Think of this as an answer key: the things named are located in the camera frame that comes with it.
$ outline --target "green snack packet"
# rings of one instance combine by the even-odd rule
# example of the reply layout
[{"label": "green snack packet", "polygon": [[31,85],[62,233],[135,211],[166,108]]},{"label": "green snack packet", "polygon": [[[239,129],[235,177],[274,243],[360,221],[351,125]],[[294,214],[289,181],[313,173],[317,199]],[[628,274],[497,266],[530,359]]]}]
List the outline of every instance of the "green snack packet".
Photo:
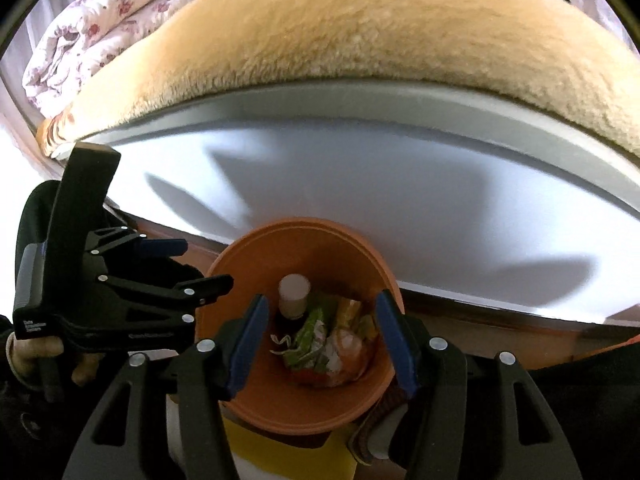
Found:
[{"label": "green snack packet", "polygon": [[340,297],[321,292],[320,290],[312,290],[306,298],[306,305],[309,312],[316,308],[322,309],[327,333],[331,332],[334,328],[335,314],[338,312],[339,300]]},{"label": "green snack packet", "polygon": [[322,308],[313,309],[306,318],[303,327],[296,334],[293,342],[290,339],[286,341],[286,338],[282,341],[277,341],[277,338],[274,339],[272,337],[277,344],[286,343],[288,348],[284,351],[271,350],[271,353],[282,355],[285,366],[292,370],[313,368],[316,364],[316,358],[322,351],[326,341],[326,323],[324,320],[324,310]]}]

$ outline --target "white cylinder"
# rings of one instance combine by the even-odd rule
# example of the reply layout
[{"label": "white cylinder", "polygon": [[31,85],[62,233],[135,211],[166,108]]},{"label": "white cylinder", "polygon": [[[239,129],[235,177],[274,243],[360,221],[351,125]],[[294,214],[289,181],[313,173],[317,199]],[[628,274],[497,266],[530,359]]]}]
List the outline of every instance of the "white cylinder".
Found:
[{"label": "white cylinder", "polygon": [[311,283],[302,274],[289,274],[280,280],[280,313],[287,319],[299,319],[306,311]]}]

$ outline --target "floral blanket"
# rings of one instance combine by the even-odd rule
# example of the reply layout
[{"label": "floral blanket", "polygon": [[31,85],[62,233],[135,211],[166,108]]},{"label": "floral blanket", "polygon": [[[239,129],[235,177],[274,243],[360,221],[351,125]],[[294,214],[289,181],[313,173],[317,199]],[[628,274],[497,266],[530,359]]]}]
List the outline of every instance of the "floral blanket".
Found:
[{"label": "floral blanket", "polygon": [[74,1],[49,25],[27,65],[28,99],[45,117],[59,114],[91,75],[190,1]]}]

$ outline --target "beige fluffy cushion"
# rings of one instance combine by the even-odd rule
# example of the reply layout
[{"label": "beige fluffy cushion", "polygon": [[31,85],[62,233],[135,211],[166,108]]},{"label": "beige fluffy cushion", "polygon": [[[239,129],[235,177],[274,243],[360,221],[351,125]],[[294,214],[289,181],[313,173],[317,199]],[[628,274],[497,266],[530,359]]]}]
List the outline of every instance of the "beige fluffy cushion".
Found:
[{"label": "beige fluffy cushion", "polygon": [[40,131],[60,142],[231,89],[377,77],[486,89],[640,156],[640,61],[562,0],[197,0]]}]

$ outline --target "human hand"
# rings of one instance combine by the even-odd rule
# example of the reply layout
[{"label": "human hand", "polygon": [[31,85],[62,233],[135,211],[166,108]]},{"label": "human hand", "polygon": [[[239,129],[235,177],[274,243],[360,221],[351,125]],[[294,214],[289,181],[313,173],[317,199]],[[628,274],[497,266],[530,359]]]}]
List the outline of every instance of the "human hand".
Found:
[{"label": "human hand", "polygon": [[[10,349],[14,370],[26,381],[33,380],[39,358],[57,357],[65,351],[62,339],[55,336],[36,339],[15,339]],[[76,368],[71,374],[71,380],[78,386],[93,381],[98,373],[98,366],[104,354],[78,354]]]}]

